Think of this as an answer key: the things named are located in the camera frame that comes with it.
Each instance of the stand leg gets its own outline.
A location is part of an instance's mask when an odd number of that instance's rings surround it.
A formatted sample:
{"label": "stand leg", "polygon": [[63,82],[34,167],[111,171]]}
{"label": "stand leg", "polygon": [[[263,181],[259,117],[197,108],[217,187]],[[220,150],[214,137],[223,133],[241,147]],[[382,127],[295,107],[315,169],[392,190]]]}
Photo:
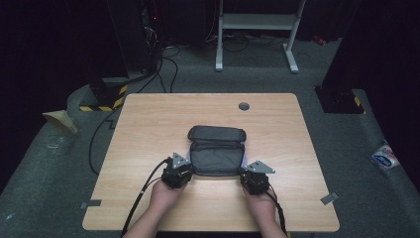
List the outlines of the stand leg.
{"label": "stand leg", "polygon": [[216,71],[223,70],[223,0],[220,0],[219,30],[217,37]]}
{"label": "stand leg", "polygon": [[287,57],[287,61],[290,66],[290,70],[292,73],[299,72],[299,68],[297,67],[296,60],[294,60],[293,53],[291,52],[291,48],[294,43],[294,38],[296,37],[296,32],[299,27],[300,19],[302,18],[303,8],[305,6],[306,0],[301,0],[299,3],[299,8],[297,9],[296,17],[294,18],[293,26],[290,32],[289,41],[287,44],[283,44],[284,52]]}

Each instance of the gray carpet floor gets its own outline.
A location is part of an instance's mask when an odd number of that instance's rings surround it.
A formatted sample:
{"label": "gray carpet floor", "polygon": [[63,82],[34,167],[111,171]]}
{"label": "gray carpet floor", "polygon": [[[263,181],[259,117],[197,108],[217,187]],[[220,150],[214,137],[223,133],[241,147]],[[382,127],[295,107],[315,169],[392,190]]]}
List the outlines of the gray carpet floor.
{"label": "gray carpet floor", "polygon": [[[355,90],[366,114],[326,114],[318,101],[314,86],[321,85],[339,44],[340,41],[321,47],[312,42],[295,42],[293,51],[300,69],[297,74],[290,73],[281,44],[260,46],[253,41],[243,51],[240,49],[244,44],[226,44],[230,51],[239,52],[225,51],[223,72],[214,70],[214,46],[208,50],[172,48],[163,54],[177,63],[173,93],[296,94],[327,187],[340,196],[334,201],[340,229],[334,233],[316,233],[315,237],[420,237],[420,197],[403,167],[385,174],[369,161],[385,138],[365,93]],[[169,91],[176,68],[167,59],[162,63],[160,76]],[[128,93],[137,92],[147,81],[130,84]],[[80,204],[90,199],[97,180],[88,164],[89,145],[96,128],[109,115],[109,112],[78,109],[87,88],[84,86],[72,93],[67,108],[62,108],[77,125],[77,135],[64,135],[46,123],[1,194],[0,237],[119,237],[119,231],[82,228],[85,210],[80,209]],[[141,93],[157,92],[163,92],[158,77]],[[119,111],[110,119],[117,122],[118,116]],[[92,163],[98,171],[112,134],[109,123],[104,123],[93,140]],[[158,236],[172,235],[161,233]],[[293,232],[292,237],[309,238],[311,234]]]}

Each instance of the forearm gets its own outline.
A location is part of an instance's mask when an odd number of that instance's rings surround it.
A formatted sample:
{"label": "forearm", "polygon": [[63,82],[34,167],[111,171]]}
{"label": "forearm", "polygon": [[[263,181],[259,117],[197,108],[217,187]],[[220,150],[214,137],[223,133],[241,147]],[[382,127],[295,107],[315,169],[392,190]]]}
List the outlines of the forearm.
{"label": "forearm", "polygon": [[262,238],[287,238],[280,226],[274,220],[257,221]]}
{"label": "forearm", "polygon": [[127,231],[124,238],[153,238],[158,232],[158,225],[164,212],[148,208],[145,213]]}

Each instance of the black wrist-mounted device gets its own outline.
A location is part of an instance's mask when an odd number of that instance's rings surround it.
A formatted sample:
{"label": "black wrist-mounted device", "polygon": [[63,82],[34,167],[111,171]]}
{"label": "black wrist-mounted device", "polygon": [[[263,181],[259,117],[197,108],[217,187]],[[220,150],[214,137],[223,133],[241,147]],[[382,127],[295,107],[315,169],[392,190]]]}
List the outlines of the black wrist-mounted device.
{"label": "black wrist-mounted device", "polygon": [[256,161],[245,168],[238,168],[241,185],[250,195],[260,195],[269,189],[268,177],[265,174],[273,174],[275,171],[261,161]]}
{"label": "black wrist-mounted device", "polygon": [[192,177],[192,165],[182,156],[173,153],[169,158],[166,169],[163,169],[161,180],[170,188],[180,188],[186,185]]}

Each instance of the black cable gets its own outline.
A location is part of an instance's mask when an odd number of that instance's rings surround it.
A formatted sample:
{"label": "black cable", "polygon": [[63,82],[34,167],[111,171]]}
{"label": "black cable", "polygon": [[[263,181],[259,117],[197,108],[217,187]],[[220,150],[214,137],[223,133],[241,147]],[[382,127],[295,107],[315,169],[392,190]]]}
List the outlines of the black cable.
{"label": "black cable", "polygon": [[275,201],[277,201],[277,194],[275,194],[274,187],[272,187],[272,185],[271,185],[271,184],[269,184],[269,187],[271,188],[272,192],[274,193],[274,198],[275,198]]}
{"label": "black cable", "polygon": [[157,181],[157,180],[159,180],[159,179],[161,179],[161,177],[159,177],[159,178],[155,178],[155,179],[151,180],[151,181],[148,183],[148,187],[149,187],[152,183],[154,183],[155,181]]}
{"label": "black cable", "polygon": [[172,82],[170,83],[170,89],[169,89],[169,92],[173,93],[173,91],[172,91],[173,90],[173,84],[175,83],[176,76],[178,75],[178,64],[172,59],[168,59],[168,58],[163,58],[163,59],[164,60],[169,60],[175,65],[175,74],[173,75]]}
{"label": "black cable", "polygon": [[99,124],[98,127],[96,127],[95,132],[93,133],[92,138],[90,139],[90,145],[89,145],[89,167],[90,169],[93,171],[94,174],[99,176],[99,173],[93,168],[92,165],[92,147],[93,147],[93,140],[96,137],[96,133],[98,133],[99,128],[105,123],[105,122],[114,122],[113,120],[108,120],[112,115],[114,115],[115,112],[117,112],[118,110],[120,110],[120,108],[122,108],[123,104],[120,105],[120,107],[118,107],[116,110],[112,111],[104,120],[102,120],[102,122]]}
{"label": "black cable", "polygon": [[141,91],[143,91],[143,89],[145,89],[145,87],[147,87],[158,76],[158,73],[160,72],[160,69],[161,69],[161,62],[160,62],[160,66],[159,66],[157,72],[155,73],[155,75],[142,88],[140,88],[137,91],[137,93],[140,93]]}
{"label": "black cable", "polygon": [[210,28],[209,34],[206,37],[206,41],[209,39],[211,33],[213,32],[213,28],[214,28],[214,25],[215,25],[215,22],[216,22],[216,15],[217,15],[217,4],[216,4],[216,0],[214,0],[213,22],[211,24],[211,28]]}
{"label": "black cable", "polygon": [[151,179],[154,176],[155,172],[158,170],[158,168],[160,168],[161,165],[163,165],[164,163],[169,163],[169,161],[171,160],[171,158],[167,158],[163,161],[161,161],[156,167],[155,169],[152,171],[151,175],[149,176],[148,180],[146,180],[145,185],[143,185],[142,190],[140,191],[139,195],[136,198],[136,201],[133,204],[133,207],[130,210],[130,213],[127,217],[126,223],[124,224],[123,230],[121,231],[121,237],[123,237],[126,233],[127,230],[129,228],[129,224],[131,221],[131,218],[133,217],[134,212],[136,211],[137,206],[139,205],[140,200],[142,199],[143,194],[145,194],[146,189],[148,189],[148,186],[151,184]]}
{"label": "black cable", "polygon": [[239,53],[239,52],[242,52],[242,51],[244,51],[250,45],[250,41],[246,37],[243,37],[243,41],[242,42],[234,42],[234,41],[229,41],[229,42],[230,43],[233,43],[233,44],[246,43],[243,48],[241,48],[240,50],[236,50],[236,51],[230,50],[229,48],[226,48],[225,45],[223,45],[223,50],[225,50],[225,51],[227,51],[229,53]]}
{"label": "black cable", "polygon": [[284,234],[287,235],[286,226],[285,226],[285,219],[284,219],[284,214],[283,214],[283,209],[281,208],[280,204],[277,202],[277,199],[274,198],[271,194],[269,194],[268,191],[265,191],[264,193],[267,194],[269,196],[269,198],[271,198],[272,201],[274,201],[274,204],[277,207],[277,211],[278,211],[278,218],[280,220],[280,228],[284,232]]}
{"label": "black cable", "polygon": [[178,55],[181,52],[181,48],[179,46],[172,46],[172,47],[167,47],[165,49],[163,49],[164,51],[169,50],[169,49],[173,49],[173,48],[177,48],[178,51],[175,54],[169,55],[169,56],[163,56],[164,58],[172,58],[176,55]]}
{"label": "black cable", "polygon": [[[253,41],[257,41],[257,40],[269,40],[269,41],[266,42],[266,43],[253,42]],[[278,44],[278,43],[273,44],[273,42],[275,41],[275,38],[272,38],[272,39],[258,39],[258,38],[253,38],[253,39],[249,39],[249,41],[250,41],[250,45],[251,46],[272,46],[272,45]]]}
{"label": "black cable", "polygon": [[251,46],[260,46],[260,47],[270,47],[270,46],[275,46],[275,45],[283,43],[286,40],[286,38],[284,38],[283,40],[280,40],[276,43],[275,43],[275,40],[277,40],[277,38],[273,38],[273,39],[269,40],[269,42],[266,42],[266,43],[253,43],[253,40],[250,40],[250,45]]}
{"label": "black cable", "polygon": [[153,73],[154,73],[154,71],[153,71],[153,70],[151,70],[151,71],[149,71],[149,72],[148,72],[147,74],[145,74],[145,75],[138,76],[138,77],[135,77],[135,78],[130,79],[130,80],[127,80],[127,81],[122,81],[122,82],[112,82],[112,83],[107,83],[107,84],[112,85],[112,86],[128,85],[128,84],[131,84],[131,83],[134,83],[134,82],[142,81],[142,80],[144,80],[144,79],[146,79],[146,78],[148,78],[148,77],[152,76],[152,74],[153,74]]}
{"label": "black cable", "polygon": [[158,76],[159,81],[160,81],[160,86],[161,86],[161,89],[163,89],[163,92],[166,93],[166,87],[164,86],[163,79],[161,78],[159,72],[160,72],[160,70],[157,72],[157,76]]}

